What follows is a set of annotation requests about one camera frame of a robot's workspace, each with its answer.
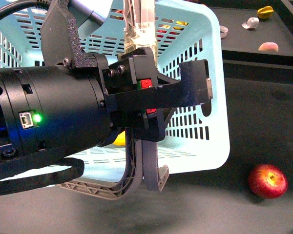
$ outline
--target plastic laundry basket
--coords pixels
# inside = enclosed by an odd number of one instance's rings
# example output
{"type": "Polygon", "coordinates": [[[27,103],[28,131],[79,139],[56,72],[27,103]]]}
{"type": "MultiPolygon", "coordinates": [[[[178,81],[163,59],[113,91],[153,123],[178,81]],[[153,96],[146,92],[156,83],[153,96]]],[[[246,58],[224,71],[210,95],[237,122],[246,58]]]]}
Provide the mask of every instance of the plastic laundry basket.
{"type": "MultiPolygon", "coordinates": [[[[85,51],[105,54],[109,63],[124,53],[125,22],[116,13],[121,9],[123,1],[115,0],[103,26],[81,41],[85,51]]],[[[206,6],[182,0],[158,0],[156,12],[159,71],[180,79],[180,62],[206,59],[213,92],[211,107],[204,111],[201,106],[178,108],[167,137],[159,143],[159,165],[167,164],[170,173],[220,167],[228,158],[230,144],[218,20],[206,6]]],[[[0,67],[43,65],[39,30],[44,17],[44,11],[27,9],[0,22],[0,67]]],[[[117,181],[123,175],[125,148],[94,147],[74,157],[85,161],[83,177],[117,181]]]]}

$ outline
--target red apple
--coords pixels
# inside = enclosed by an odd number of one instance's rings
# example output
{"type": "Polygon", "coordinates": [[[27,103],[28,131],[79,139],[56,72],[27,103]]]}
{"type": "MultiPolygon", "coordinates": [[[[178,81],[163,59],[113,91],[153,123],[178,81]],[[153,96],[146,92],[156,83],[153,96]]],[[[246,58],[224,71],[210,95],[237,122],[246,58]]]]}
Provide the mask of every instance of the red apple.
{"type": "Polygon", "coordinates": [[[270,164],[257,165],[251,171],[248,182],[253,193],[266,199],[280,197],[288,189],[285,175],[270,164]]]}

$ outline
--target screw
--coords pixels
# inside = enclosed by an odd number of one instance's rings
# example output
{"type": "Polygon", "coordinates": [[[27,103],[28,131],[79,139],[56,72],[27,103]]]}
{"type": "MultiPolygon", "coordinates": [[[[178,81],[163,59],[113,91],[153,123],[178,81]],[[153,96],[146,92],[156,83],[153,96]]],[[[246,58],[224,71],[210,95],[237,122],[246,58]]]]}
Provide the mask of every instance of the screw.
{"type": "Polygon", "coordinates": [[[64,58],[63,65],[65,67],[71,67],[72,66],[72,60],[70,58],[64,58]]]}
{"type": "Polygon", "coordinates": [[[8,150],[3,151],[2,154],[4,157],[12,157],[16,154],[16,152],[17,152],[17,150],[12,148],[12,149],[8,149],[8,150]]]}
{"type": "Polygon", "coordinates": [[[115,76],[115,71],[113,69],[108,70],[107,72],[109,77],[114,77],[115,76]]]}
{"type": "Polygon", "coordinates": [[[125,68],[124,65],[119,65],[119,66],[117,67],[117,71],[118,71],[118,73],[120,73],[120,74],[124,74],[125,71],[126,71],[126,68],[125,68]]]}

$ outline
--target black cable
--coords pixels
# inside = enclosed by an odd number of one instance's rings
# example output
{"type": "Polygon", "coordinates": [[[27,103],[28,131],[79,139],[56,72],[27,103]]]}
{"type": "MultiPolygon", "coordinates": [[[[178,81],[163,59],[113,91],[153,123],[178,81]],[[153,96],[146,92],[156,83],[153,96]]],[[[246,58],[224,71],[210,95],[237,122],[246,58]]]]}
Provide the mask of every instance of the black cable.
{"type": "Polygon", "coordinates": [[[35,6],[36,8],[47,10],[50,4],[50,0],[18,0],[0,8],[0,20],[29,7],[35,6]]]}

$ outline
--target black cylindrical motor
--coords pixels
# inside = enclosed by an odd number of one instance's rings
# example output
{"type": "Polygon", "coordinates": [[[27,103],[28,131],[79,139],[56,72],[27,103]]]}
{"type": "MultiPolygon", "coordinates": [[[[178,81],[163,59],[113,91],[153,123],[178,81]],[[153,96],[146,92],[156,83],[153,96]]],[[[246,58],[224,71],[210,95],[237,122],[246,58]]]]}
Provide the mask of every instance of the black cylindrical motor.
{"type": "Polygon", "coordinates": [[[97,68],[0,69],[0,179],[94,147],[110,118],[97,68]]]}

